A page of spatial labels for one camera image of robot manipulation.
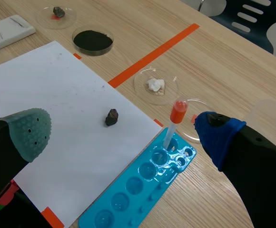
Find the pipette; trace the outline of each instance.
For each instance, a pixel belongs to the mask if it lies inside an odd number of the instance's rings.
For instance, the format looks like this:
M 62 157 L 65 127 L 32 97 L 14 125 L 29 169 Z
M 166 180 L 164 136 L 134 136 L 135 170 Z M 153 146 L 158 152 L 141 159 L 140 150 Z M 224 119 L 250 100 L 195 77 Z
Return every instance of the pipette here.
M 187 100 L 184 98 L 179 98 L 175 101 L 173 109 L 170 115 L 170 124 L 168 126 L 168 131 L 165 139 L 163 140 L 163 147 L 168 149 L 168 146 L 171 142 L 172 136 L 181 123 L 187 111 Z

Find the glass petri dish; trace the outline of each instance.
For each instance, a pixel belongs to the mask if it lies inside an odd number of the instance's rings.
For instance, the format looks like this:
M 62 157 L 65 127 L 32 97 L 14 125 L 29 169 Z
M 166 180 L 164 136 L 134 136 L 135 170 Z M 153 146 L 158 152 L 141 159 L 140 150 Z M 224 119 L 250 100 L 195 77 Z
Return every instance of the glass petri dish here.
M 60 7 L 65 11 L 65 16 L 58 18 L 53 14 L 53 8 Z M 67 6 L 47 6 L 37 13 L 37 22 L 45 29 L 64 29 L 72 26 L 77 20 L 77 12 Z
M 276 101 L 257 102 L 244 121 L 249 127 L 276 145 Z
M 163 90 L 154 92 L 149 90 L 147 81 L 150 79 L 163 79 Z M 134 88 L 138 97 L 153 105 L 166 105 L 178 98 L 179 88 L 177 77 L 163 70 L 149 68 L 135 74 Z
M 195 130 L 194 120 L 202 112 L 215 112 L 214 108 L 206 102 L 191 98 L 187 100 L 187 112 L 181 124 L 177 128 L 177 132 L 184 138 L 194 143 L 200 143 L 198 134 Z
M 77 45 L 77 44 L 75 43 L 75 37 L 76 37 L 78 34 L 80 34 L 80 33 L 82 33 L 82 32 L 86 32 L 86 31 L 95 31 L 95 32 L 102 33 L 104 36 L 107 36 L 108 38 L 110 38 L 112 42 L 111 42 L 111 44 L 110 44 L 109 46 L 105 46 L 105 45 L 104 45 L 104 48 L 97 49 L 97 50 L 94 50 L 94 48 L 93 48 L 93 50 L 88 50 L 88 49 L 86 49 L 86 48 L 82 48 L 82 47 L 80 47 L 79 45 Z M 73 41 L 73 43 L 74 43 L 75 48 L 76 48 L 79 52 L 81 52 L 81 53 L 83 53 L 83 54 L 86 54 L 86 55 L 89 55 L 89 56 L 101 56 L 101 55 L 104 55 L 104 54 L 108 53 L 108 52 L 112 49 L 113 43 L 114 43 L 114 36 L 113 36 L 113 34 L 112 34 L 110 31 L 108 31 L 106 28 L 103 28 L 103 27 L 101 27 L 101 26 L 86 25 L 86 26 L 82 26 L 82 27 L 77 28 L 77 29 L 73 32 L 73 34 L 72 34 L 72 41 Z

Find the dark soil sample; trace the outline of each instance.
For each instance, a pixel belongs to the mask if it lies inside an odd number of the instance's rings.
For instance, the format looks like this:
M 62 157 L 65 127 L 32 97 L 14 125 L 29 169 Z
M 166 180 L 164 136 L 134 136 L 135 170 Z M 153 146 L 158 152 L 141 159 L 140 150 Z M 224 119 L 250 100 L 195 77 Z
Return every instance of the dark soil sample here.
M 114 125 L 118 121 L 118 112 L 116 109 L 111 109 L 108 116 L 105 118 L 105 124 L 107 126 Z
M 103 33 L 86 30 L 77 34 L 73 42 L 84 50 L 101 51 L 111 46 L 113 40 Z
M 58 18 L 62 18 L 65 16 L 65 11 L 62 10 L 60 7 L 54 7 L 53 8 L 53 13 L 56 15 Z

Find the petri dish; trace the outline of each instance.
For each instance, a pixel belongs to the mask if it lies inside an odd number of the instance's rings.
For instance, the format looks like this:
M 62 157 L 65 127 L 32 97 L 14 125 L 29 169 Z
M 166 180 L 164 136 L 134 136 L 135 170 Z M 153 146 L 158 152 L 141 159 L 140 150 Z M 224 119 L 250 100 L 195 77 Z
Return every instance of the petri dish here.
M 147 82 L 151 79 L 163 79 L 163 90 L 154 92 L 149 90 Z M 135 74 L 134 88 L 138 97 L 153 105 L 166 105 L 178 98 L 179 88 L 177 77 L 164 70 L 149 68 Z
M 65 16 L 58 18 L 53 13 L 55 6 L 60 7 L 65 12 Z M 37 22 L 45 29 L 65 29 L 72 26 L 77 20 L 77 12 L 67 6 L 48 5 L 37 13 Z
M 177 132 L 184 138 L 194 143 L 200 143 L 198 134 L 195 130 L 194 120 L 202 112 L 215 112 L 214 108 L 206 102 L 190 98 L 187 100 L 187 112 L 181 124 L 177 127 Z
M 257 102 L 244 121 L 249 127 L 276 145 L 276 101 Z
M 73 32 L 72 41 L 79 52 L 89 56 L 101 56 L 112 49 L 114 36 L 101 26 L 86 25 Z

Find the small rock sample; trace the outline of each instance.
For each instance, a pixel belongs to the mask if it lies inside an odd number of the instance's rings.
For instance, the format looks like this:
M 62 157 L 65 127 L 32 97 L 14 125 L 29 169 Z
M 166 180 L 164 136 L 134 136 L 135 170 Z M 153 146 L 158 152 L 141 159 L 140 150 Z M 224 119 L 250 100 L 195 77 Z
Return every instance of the small rock sample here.
M 105 124 L 107 126 L 114 125 L 118 121 L 118 112 L 116 109 L 111 109 L 108 116 L 105 118 Z
M 147 81 L 148 89 L 157 92 L 159 89 L 165 88 L 165 81 L 163 79 L 152 78 Z
M 54 7 L 53 8 L 53 13 L 56 15 L 58 18 L 62 18 L 65 16 L 65 11 L 62 10 L 60 7 Z

